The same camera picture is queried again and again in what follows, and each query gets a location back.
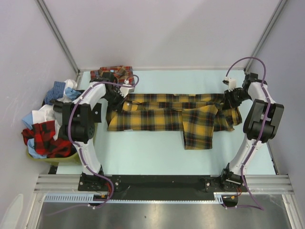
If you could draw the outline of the yellow plaid long sleeve shirt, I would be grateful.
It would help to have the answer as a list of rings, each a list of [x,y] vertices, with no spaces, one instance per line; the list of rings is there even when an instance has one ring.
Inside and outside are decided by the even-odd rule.
[[[180,131],[186,150],[206,150],[214,132],[233,131],[242,116],[224,108],[224,94],[129,94],[106,121],[109,131]]]

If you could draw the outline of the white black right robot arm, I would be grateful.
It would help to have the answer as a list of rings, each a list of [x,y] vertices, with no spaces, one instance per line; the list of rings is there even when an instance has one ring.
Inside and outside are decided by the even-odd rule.
[[[228,86],[228,90],[224,92],[224,109],[237,108],[245,100],[253,102],[244,121],[243,142],[220,175],[220,187],[224,191],[232,191],[245,184],[244,176],[248,164],[257,150],[275,137],[284,106],[275,102],[268,91],[267,83],[258,79],[255,73],[245,76],[242,87],[237,87],[236,80],[229,77],[225,77],[223,83]]]

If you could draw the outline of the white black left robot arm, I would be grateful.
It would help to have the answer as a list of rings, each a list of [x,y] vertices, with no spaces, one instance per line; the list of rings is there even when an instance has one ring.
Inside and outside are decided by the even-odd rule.
[[[101,109],[99,101],[106,100],[110,110],[122,111],[124,100],[131,89],[129,84],[119,84],[113,71],[102,73],[90,80],[87,88],[71,102],[61,102],[62,125],[59,136],[66,138],[75,147],[82,164],[82,174],[91,176],[89,186],[99,191],[105,186],[102,165],[97,158],[93,137],[95,124],[102,121],[96,117],[94,108]]]

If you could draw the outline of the folded red plaid shirt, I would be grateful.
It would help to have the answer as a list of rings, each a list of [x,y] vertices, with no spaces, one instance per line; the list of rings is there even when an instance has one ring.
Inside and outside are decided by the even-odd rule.
[[[133,76],[133,69],[131,66],[110,66],[101,67],[98,70],[90,71],[91,80],[101,78],[104,73],[112,73],[115,77],[115,82],[123,84],[125,80],[128,80],[130,85],[135,84],[135,78]]]

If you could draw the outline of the light blue shirt in bin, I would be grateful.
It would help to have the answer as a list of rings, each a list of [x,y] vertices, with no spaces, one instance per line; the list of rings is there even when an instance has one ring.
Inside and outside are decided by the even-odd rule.
[[[74,100],[81,94],[81,92],[74,89],[73,91],[66,92],[66,94],[68,96],[70,95],[71,99]],[[29,114],[27,114],[26,116],[24,116],[22,121],[23,121],[24,125],[26,126],[26,128],[31,129],[31,126],[34,124],[33,118],[32,118],[32,111]]]

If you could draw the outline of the blue patterned shirt in bin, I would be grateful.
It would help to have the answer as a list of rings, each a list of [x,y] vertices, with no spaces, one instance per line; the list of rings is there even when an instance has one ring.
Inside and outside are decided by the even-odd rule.
[[[44,98],[45,104],[51,105],[51,100],[57,100],[63,97],[65,82],[55,81],[53,87],[46,93]]]

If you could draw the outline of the white shirt in bin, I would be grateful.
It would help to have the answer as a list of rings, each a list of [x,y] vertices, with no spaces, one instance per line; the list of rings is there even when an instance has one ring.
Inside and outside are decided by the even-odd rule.
[[[77,88],[77,83],[74,80],[68,79],[64,81],[66,83],[63,97],[57,99],[59,102],[71,102],[71,96],[67,95],[66,92],[73,91]],[[54,105],[44,104],[39,110],[32,111],[32,118],[34,124],[41,124],[48,121],[54,121],[55,135],[53,136],[54,140],[58,139],[59,130],[62,125],[60,121],[60,114],[53,110]]]

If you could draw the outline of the olive green laundry bin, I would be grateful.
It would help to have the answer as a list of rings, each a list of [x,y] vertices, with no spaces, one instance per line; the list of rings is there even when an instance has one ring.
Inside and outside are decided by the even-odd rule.
[[[101,108],[102,108],[102,104],[101,103],[97,103],[95,108],[94,108],[94,113],[96,114],[97,118],[101,118]],[[71,126],[71,135],[75,135],[75,134],[85,134],[87,137],[90,136],[94,136],[94,130],[95,130],[95,124],[93,125],[89,125],[89,126],[80,126],[80,125],[76,125],[76,126]],[[62,130],[64,130],[67,126],[65,127],[61,127],[60,128],[60,133],[59,133],[59,137],[65,139],[65,140],[69,140],[68,139],[68,134],[67,133],[63,133]],[[26,150],[26,154],[28,156],[28,158],[30,158],[31,160],[34,161],[39,161],[39,162],[45,162],[48,163],[50,165],[53,166],[57,166],[59,163],[75,163],[75,164],[80,164],[80,158],[78,156],[78,153],[75,149],[75,154],[73,154],[72,156],[69,157],[65,157],[65,158],[50,158],[50,159],[33,159],[32,157],[30,157],[30,155],[28,154],[28,149]]]

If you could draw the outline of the red black buffalo plaid shirt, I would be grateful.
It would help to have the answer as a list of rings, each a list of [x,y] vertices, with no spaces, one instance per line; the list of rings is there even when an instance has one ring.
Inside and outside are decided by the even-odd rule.
[[[57,121],[52,120],[23,129],[23,141],[32,158],[65,158],[75,153],[72,143],[58,136],[59,128]]]

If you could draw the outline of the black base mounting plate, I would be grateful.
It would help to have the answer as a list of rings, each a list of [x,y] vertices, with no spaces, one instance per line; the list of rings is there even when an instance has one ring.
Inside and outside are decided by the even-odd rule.
[[[82,174],[78,191],[112,194],[110,200],[204,201],[214,193],[245,193],[244,185],[221,182],[205,175],[112,175],[107,179]]]

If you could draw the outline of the aluminium left corner post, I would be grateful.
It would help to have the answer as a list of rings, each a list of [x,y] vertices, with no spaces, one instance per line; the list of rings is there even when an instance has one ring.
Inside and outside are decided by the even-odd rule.
[[[43,17],[45,18],[47,25],[49,26],[51,32],[53,33],[56,41],[58,42],[63,54],[65,55],[68,63],[70,64],[73,71],[76,73],[76,75],[79,74],[80,70],[76,64],[76,61],[74,60],[58,26],[55,22],[46,2],[44,0],[35,0],[39,10],[41,11]]]

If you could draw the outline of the aluminium corner post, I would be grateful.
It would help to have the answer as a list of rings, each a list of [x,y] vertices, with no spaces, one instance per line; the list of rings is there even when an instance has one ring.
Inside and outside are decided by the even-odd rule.
[[[41,11],[43,17],[45,18],[47,25],[49,26],[51,32],[53,33],[56,41],[58,42],[63,54],[65,55],[68,63],[70,64],[73,71],[76,73],[76,75],[79,74],[80,70],[76,64],[76,61],[74,60],[58,26],[55,22],[46,2],[44,0],[35,0],[39,10]]]
[[[280,0],[272,13],[270,19],[268,20],[257,44],[255,45],[253,51],[251,52],[251,57],[257,58],[259,53],[261,52],[264,44],[268,40],[269,36],[271,35],[271,32],[275,25],[277,24],[279,18],[281,17],[281,14],[284,12],[286,6],[288,5],[288,0]]]

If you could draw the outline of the aluminium right corner post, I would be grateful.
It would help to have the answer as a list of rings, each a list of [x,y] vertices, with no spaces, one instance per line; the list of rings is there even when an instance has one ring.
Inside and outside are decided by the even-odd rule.
[[[257,44],[255,45],[253,51],[251,52],[251,57],[257,58],[259,53],[261,52],[264,44],[268,40],[269,36],[271,35],[271,32],[275,25],[277,24],[279,18],[281,17],[281,14],[284,12],[286,6],[288,5],[288,0],[280,0],[272,13],[270,19],[268,20]]]

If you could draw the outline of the aluminium frame front rail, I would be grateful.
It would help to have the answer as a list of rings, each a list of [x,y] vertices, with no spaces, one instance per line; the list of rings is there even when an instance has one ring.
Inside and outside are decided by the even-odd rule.
[[[294,194],[288,175],[246,175],[247,185],[255,194]],[[80,175],[39,175],[35,193],[77,192]]]

